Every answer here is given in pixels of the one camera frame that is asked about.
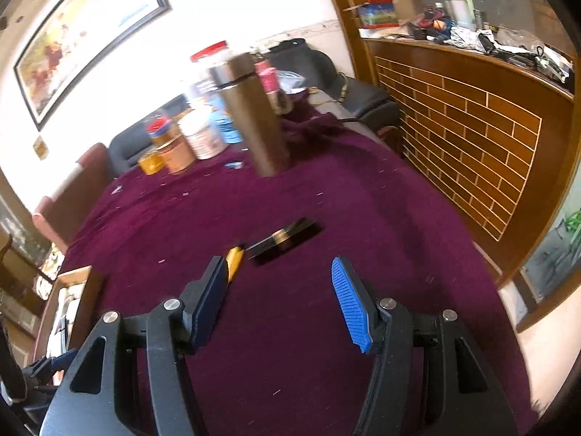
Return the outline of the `black gold lipstick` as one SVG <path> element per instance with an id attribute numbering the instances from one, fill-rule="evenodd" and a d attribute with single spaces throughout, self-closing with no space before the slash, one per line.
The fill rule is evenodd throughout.
<path id="1" fill-rule="evenodd" d="M 247 249 L 248 259 L 264 265 L 275 260 L 323 230 L 322 225 L 309 218 L 300 218 L 291 225 L 278 229 Z"/>

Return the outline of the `blue label plastic jar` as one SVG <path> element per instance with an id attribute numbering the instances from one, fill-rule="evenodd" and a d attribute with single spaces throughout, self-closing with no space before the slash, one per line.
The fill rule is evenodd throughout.
<path id="1" fill-rule="evenodd" d="M 242 142 L 242 138 L 235 128 L 234 123 L 227 111 L 223 99 L 210 78 L 200 80 L 194 84 L 194 89 L 204 103 L 211 109 L 210 121 L 218 129 L 220 137 L 228 145 L 237 145 Z"/>

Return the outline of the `white label jar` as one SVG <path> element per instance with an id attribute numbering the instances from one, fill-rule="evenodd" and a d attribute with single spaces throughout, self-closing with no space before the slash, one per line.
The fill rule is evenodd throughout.
<path id="1" fill-rule="evenodd" d="M 178 121 L 182 134 L 200 161 L 214 158 L 227 148 L 218 128 L 211 121 L 211 114 L 210 107 L 201 106 Z"/>

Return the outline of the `red lid clear jar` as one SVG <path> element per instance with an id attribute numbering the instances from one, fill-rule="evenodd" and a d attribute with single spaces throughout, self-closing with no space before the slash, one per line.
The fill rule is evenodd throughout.
<path id="1" fill-rule="evenodd" d="M 231 50 L 225 40 L 192 54 L 190 61 L 192 64 L 192 71 L 194 81 L 199 82 L 210 78 L 209 70 L 213 67 L 220 66 L 231 56 Z"/>

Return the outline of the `orange label jar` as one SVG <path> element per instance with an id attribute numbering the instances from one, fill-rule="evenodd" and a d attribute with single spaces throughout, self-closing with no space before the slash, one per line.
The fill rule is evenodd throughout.
<path id="1" fill-rule="evenodd" d="M 171 174 L 180 173 L 196 161 L 194 151 L 183 135 L 157 147 L 157 151 Z"/>

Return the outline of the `stainless steel thermos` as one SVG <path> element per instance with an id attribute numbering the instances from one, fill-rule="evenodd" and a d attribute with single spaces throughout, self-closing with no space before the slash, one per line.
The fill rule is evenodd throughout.
<path id="1" fill-rule="evenodd" d="M 257 173 L 275 176 L 289 167 L 281 123 L 268 100 L 249 53 L 236 54 L 209 74 L 235 128 L 248 147 Z"/>

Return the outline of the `yellow tape roll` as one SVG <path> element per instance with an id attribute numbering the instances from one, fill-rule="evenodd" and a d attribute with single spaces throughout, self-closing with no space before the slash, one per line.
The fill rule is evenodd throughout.
<path id="1" fill-rule="evenodd" d="M 162 171 L 166 165 L 156 149 L 149 149 L 138 159 L 138 166 L 145 175 L 151 176 Z"/>

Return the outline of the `framed painting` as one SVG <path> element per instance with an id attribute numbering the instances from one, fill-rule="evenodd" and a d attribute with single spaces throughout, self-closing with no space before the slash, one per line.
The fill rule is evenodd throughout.
<path id="1" fill-rule="evenodd" d="M 169 9 L 168 0 L 58 0 L 14 65 L 36 129 L 108 52 Z"/>

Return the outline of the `cardboard tray box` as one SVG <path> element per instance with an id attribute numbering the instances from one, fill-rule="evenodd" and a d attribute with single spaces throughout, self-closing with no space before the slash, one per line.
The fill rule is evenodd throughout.
<path id="1" fill-rule="evenodd" d="M 94 310 L 105 282 L 92 266 L 56 278 L 41 316 L 33 361 L 81 347 L 96 323 Z"/>

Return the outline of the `wooden brick pattern cabinet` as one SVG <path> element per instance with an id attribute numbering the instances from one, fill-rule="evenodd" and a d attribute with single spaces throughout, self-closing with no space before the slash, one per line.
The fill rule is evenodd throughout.
<path id="1" fill-rule="evenodd" d="M 400 105 L 403 154 L 466 221 L 497 283 L 549 231 L 580 154 L 574 98 L 529 71 L 423 41 L 369 40 L 332 0 L 358 80 Z"/>

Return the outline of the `black leather sofa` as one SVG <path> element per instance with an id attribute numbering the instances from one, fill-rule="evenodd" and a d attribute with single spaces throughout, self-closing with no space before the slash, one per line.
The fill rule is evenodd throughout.
<path id="1" fill-rule="evenodd" d="M 138 159 L 152 146 L 146 125 L 158 115 L 174 118 L 189 107 L 186 97 L 181 94 L 152 111 L 117 134 L 108 146 L 109 163 L 114 177 L 118 177 L 138 164 Z"/>

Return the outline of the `maroon velvet tablecloth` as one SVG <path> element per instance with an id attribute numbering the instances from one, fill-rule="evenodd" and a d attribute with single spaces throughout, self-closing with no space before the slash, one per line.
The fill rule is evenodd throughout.
<path id="1" fill-rule="evenodd" d="M 178 175 L 132 169 L 109 184 L 63 268 L 104 277 L 99 312 L 140 314 L 183 291 L 210 259 L 299 218 L 320 232 L 265 265 L 244 261 L 210 343 L 188 360 L 213 435 L 348 435 L 372 365 L 350 340 L 331 283 L 344 256 L 377 294 L 408 310 L 455 310 L 511 404 L 537 421 L 509 318 L 463 219 L 388 147 L 314 117 L 285 122 L 290 169 L 236 169 L 227 150 Z"/>

